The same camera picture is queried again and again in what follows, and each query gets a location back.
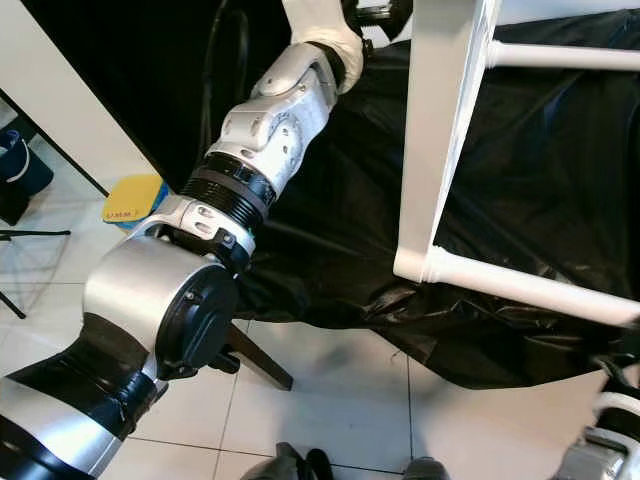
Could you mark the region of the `white plastic table top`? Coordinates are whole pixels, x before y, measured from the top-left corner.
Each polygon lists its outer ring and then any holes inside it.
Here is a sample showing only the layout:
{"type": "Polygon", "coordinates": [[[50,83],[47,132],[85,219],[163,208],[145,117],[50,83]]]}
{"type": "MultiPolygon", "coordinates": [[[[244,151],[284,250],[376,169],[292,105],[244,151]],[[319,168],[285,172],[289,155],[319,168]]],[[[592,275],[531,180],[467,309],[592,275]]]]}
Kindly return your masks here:
{"type": "Polygon", "coordinates": [[[434,241],[486,70],[502,0],[415,0],[393,271],[430,282],[434,241]]]}

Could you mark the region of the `white plastic table leg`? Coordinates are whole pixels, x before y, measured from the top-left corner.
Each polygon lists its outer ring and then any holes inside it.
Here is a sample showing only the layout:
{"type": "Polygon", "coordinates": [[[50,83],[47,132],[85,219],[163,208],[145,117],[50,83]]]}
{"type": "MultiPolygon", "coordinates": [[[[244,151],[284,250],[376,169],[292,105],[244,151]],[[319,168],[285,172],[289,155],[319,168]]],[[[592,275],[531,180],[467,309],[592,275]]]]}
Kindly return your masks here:
{"type": "Polygon", "coordinates": [[[457,285],[599,324],[631,326],[640,321],[640,301],[466,259],[438,246],[430,247],[426,253],[425,280],[457,285]]]}
{"type": "Polygon", "coordinates": [[[640,72],[640,50],[611,49],[611,47],[503,44],[503,42],[493,40],[486,47],[485,67],[489,69],[526,67],[640,72]]]}

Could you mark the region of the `black plastic table cover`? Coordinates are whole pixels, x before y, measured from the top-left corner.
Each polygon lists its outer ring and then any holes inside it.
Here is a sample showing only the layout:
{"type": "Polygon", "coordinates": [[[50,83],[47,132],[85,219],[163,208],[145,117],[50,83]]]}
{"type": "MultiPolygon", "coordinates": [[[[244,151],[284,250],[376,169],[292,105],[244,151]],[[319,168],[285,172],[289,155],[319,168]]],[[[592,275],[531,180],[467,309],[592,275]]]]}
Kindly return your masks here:
{"type": "MultiPolygon", "coordinates": [[[[270,323],[369,329],[470,389],[640,366],[640,333],[393,273],[410,42],[381,47],[271,207],[239,288],[270,323]]],[[[457,255],[640,301],[640,73],[498,68],[435,238],[457,255]]]]}

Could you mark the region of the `dark blue round bin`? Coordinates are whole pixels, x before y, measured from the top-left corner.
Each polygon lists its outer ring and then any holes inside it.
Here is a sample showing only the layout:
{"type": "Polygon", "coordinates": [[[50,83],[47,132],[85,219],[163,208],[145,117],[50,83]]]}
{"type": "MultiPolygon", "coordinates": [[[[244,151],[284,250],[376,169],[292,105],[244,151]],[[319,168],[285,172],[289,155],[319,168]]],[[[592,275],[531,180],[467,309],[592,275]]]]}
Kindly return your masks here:
{"type": "Polygon", "coordinates": [[[15,225],[26,214],[29,201],[45,191],[54,178],[50,166],[33,154],[19,131],[0,134],[0,218],[15,225]]]}

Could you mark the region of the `black door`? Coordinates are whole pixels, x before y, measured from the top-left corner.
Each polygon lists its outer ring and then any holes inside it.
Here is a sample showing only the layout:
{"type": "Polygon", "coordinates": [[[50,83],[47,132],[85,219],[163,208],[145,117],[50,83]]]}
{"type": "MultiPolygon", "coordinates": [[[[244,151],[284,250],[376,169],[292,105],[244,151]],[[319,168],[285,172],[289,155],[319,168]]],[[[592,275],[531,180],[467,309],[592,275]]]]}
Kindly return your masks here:
{"type": "Polygon", "coordinates": [[[283,52],[282,0],[19,0],[178,189],[283,52]]]}

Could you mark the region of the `black tripod stand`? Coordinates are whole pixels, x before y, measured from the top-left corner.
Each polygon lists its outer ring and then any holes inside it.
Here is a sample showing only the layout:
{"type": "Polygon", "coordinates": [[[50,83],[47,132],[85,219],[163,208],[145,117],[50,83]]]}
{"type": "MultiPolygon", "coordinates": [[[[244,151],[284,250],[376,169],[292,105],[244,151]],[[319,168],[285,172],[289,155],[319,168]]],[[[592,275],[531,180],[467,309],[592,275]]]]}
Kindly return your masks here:
{"type": "MultiPolygon", "coordinates": [[[[0,230],[0,241],[13,241],[15,237],[22,236],[69,236],[69,234],[70,230],[0,230]]],[[[27,319],[27,315],[3,292],[0,293],[0,301],[3,301],[4,305],[9,307],[9,310],[13,311],[18,319],[27,319]]]]}

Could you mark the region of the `yellow cardboard box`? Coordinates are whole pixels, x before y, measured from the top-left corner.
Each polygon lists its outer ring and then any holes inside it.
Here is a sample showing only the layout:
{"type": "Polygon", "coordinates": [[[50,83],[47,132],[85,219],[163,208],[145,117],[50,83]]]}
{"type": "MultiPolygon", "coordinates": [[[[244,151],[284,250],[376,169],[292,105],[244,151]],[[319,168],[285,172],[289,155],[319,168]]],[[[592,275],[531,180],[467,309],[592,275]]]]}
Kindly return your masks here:
{"type": "Polygon", "coordinates": [[[132,230],[169,196],[160,175],[140,174],[120,178],[102,205],[101,220],[122,230],[132,230]]]}

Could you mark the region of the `grey robot right foot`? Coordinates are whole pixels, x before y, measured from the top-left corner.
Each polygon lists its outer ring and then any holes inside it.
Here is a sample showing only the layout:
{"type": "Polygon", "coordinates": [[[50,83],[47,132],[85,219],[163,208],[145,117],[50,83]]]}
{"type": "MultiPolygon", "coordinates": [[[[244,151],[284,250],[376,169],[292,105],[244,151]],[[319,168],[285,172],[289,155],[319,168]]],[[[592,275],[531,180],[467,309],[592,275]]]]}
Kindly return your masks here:
{"type": "Polygon", "coordinates": [[[447,468],[433,457],[413,458],[399,480],[451,480],[447,468]]]}

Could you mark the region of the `grey robot foot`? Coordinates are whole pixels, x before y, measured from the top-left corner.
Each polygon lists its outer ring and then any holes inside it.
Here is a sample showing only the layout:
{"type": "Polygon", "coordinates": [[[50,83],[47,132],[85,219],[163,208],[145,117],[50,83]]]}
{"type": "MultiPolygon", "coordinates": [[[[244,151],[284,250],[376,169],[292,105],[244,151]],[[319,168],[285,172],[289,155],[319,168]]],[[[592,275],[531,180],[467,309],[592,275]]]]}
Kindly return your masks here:
{"type": "Polygon", "coordinates": [[[321,449],[301,454],[293,445],[276,444],[276,454],[253,466],[241,480],[335,480],[332,462],[321,449]]]}
{"type": "Polygon", "coordinates": [[[447,468],[433,457],[413,458],[399,480],[451,480],[447,468]]]}

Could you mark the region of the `grey robot left foot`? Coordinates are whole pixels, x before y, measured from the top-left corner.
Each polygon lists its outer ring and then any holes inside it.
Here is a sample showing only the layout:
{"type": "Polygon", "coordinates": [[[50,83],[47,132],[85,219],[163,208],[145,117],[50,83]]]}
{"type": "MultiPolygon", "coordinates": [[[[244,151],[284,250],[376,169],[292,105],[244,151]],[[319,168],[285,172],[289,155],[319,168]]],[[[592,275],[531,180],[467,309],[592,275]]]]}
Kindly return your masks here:
{"type": "Polygon", "coordinates": [[[241,480],[335,480],[332,462],[321,449],[301,454],[293,445],[276,444],[276,454],[253,466],[241,480]]]}

